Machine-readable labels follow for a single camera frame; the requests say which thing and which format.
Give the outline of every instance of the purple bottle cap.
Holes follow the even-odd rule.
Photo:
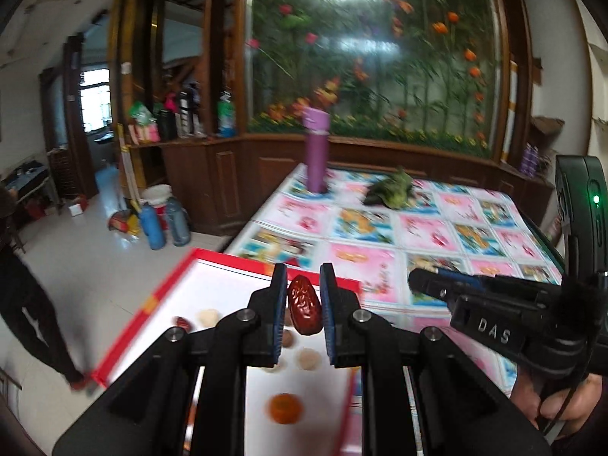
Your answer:
[[[309,130],[329,132],[329,113],[316,108],[305,108],[302,123]]]

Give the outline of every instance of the human hand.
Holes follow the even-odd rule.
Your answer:
[[[513,386],[511,401],[530,420],[532,425],[538,428],[536,418],[542,415],[544,418],[552,420],[562,407],[568,392],[569,389],[564,389],[552,394],[541,403],[540,396],[534,392],[530,373],[525,368],[518,366],[518,380],[516,380],[515,386]],[[601,394],[602,377],[596,374],[589,374],[589,377],[579,385],[560,417],[561,420],[566,420],[560,437],[574,434],[585,425],[585,422],[600,401]]]

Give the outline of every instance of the finger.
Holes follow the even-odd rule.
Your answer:
[[[518,367],[518,378],[511,392],[511,401],[538,428],[536,418],[540,408],[540,396],[534,392],[532,378],[525,368]]]
[[[557,416],[566,397],[569,389],[564,389],[558,393],[549,396],[540,407],[540,414],[545,418],[552,420]],[[591,412],[600,400],[602,394],[602,378],[595,374],[590,374],[589,377],[581,383],[568,406],[561,414],[561,420],[581,421],[583,423],[588,419]]]

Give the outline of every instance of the pink bottle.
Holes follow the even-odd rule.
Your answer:
[[[329,114],[306,108],[303,124],[306,128],[306,189],[323,193],[329,159]]]

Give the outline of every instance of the metal screw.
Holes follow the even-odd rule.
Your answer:
[[[372,318],[372,313],[369,310],[357,309],[353,312],[353,319],[357,322],[367,322]]]
[[[426,328],[424,335],[431,341],[439,341],[443,337],[443,333],[439,328]]]
[[[179,341],[186,334],[186,331],[182,328],[173,327],[168,329],[165,332],[165,338],[171,341],[171,343],[175,343],[175,341]]]
[[[253,309],[240,309],[236,313],[236,318],[242,320],[243,322],[249,322],[250,320],[255,319],[255,310]]]

